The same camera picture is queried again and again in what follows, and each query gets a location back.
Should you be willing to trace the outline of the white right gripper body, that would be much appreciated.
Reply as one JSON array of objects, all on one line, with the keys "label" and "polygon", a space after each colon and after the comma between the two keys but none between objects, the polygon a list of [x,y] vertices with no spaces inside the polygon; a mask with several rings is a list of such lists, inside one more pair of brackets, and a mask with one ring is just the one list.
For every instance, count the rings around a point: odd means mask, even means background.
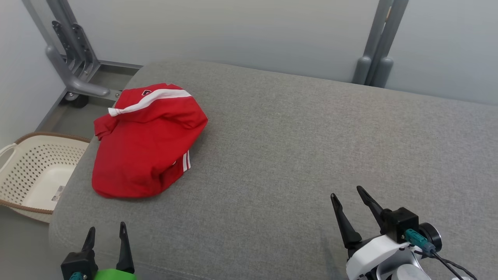
[{"label": "white right gripper body", "polygon": [[361,280],[368,272],[375,270],[377,280],[386,280],[399,266],[415,265],[415,257],[409,243],[396,243],[386,235],[373,238],[356,251],[346,263],[350,280]]}]

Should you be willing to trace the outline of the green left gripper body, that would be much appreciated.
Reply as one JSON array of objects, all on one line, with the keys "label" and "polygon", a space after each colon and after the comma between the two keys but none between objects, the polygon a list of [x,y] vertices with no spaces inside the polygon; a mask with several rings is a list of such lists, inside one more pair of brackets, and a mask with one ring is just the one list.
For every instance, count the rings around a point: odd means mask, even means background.
[{"label": "green left gripper body", "polygon": [[94,280],[137,280],[137,277],[117,269],[104,269],[97,271]]}]

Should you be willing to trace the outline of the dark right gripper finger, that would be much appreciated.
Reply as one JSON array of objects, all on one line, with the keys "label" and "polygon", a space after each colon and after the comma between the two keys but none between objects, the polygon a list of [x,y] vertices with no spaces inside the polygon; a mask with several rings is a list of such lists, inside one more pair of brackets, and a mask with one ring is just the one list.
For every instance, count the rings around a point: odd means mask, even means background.
[{"label": "dark right gripper finger", "polygon": [[333,205],[344,247],[347,250],[355,249],[357,245],[359,245],[362,241],[361,235],[354,229],[354,227],[351,225],[350,221],[344,214],[343,206],[338,200],[338,197],[335,195],[335,193],[331,193],[331,203]]},{"label": "dark right gripper finger", "polygon": [[384,230],[384,220],[382,218],[383,208],[371,197],[371,195],[362,187],[356,187],[363,203],[368,206],[370,211],[372,212],[377,224],[379,225],[380,230]]}]

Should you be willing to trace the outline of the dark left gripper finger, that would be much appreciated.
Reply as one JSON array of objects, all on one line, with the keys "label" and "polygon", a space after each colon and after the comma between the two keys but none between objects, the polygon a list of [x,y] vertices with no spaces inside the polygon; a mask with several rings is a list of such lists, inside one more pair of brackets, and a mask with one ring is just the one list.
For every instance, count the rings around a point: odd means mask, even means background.
[{"label": "dark left gripper finger", "polygon": [[117,262],[117,270],[123,272],[135,272],[135,266],[132,260],[132,252],[126,223],[121,222],[119,228],[119,238],[121,240],[119,260]]},{"label": "dark left gripper finger", "polygon": [[95,234],[96,234],[95,227],[91,227],[87,233],[86,239],[85,239],[84,244],[82,246],[82,252],[87,252],[87,251],[93,250],[94,245],[95,245]]}]

